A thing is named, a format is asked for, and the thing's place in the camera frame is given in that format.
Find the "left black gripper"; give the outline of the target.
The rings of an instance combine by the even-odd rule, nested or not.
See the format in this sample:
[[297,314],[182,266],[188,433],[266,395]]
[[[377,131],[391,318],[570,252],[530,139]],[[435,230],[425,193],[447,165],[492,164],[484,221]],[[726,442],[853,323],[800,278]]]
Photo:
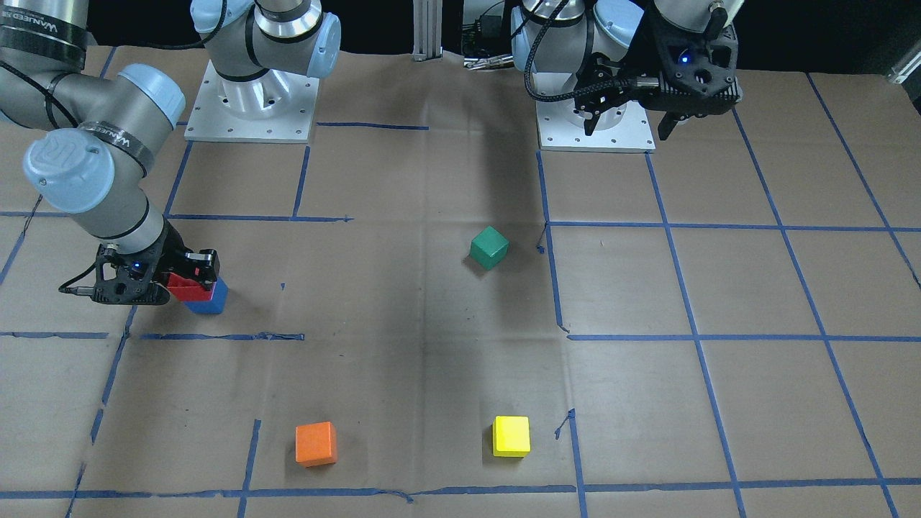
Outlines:
[[658,139],[668,140],[675,128],[686,122],[691,114],[670,112],[662,98],[661,82],[648,76],[620,76],[617,63],[607,55],[587,55],[583,58],[575,75],[572,112],[584,119],[586,137],[596,131],[612,128],[610,109],[620,107],[629,101],[639,101],[647,109],[665,112],[658,123]]

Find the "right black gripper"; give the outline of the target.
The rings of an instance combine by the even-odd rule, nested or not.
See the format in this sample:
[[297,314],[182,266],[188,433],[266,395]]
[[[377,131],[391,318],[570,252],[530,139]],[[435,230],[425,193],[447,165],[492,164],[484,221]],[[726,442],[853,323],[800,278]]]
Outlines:
[[204,291],[213,291],[219,279],[219,256],[215,249],[201,249],[197,253],[182,242],[180,233],[170,222],[164,221],[163,230],[151,246],[141,250],[142,281],[166,285],[170,273],[194,281]]

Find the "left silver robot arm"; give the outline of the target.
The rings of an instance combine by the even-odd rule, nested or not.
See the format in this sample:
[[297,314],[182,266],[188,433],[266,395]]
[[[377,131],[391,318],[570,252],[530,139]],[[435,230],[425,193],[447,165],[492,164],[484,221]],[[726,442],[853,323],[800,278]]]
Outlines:
[[[331,75],[342,24],[319,1],[194,1],[194,29],[209,65],[188,141],[299,143],[312,121],[318,81]],[[629,1],[524,1],[511,10],[511,58],[538,102],[575,99],[589,120],[589,69],[620,69],[644,19],[668,21],[658,7]]]

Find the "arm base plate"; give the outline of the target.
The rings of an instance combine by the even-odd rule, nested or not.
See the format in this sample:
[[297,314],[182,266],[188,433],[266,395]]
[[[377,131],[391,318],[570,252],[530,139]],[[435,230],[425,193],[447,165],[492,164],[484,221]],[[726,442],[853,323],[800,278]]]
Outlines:
[[566,102],[536,103],[540,148],[558,152],[645,153],[655,150],[647,112],[636,101],[591,120]]
[[307,144],[320,80],[269,70],[234,82],[208,63],[184,132],[188,141]]

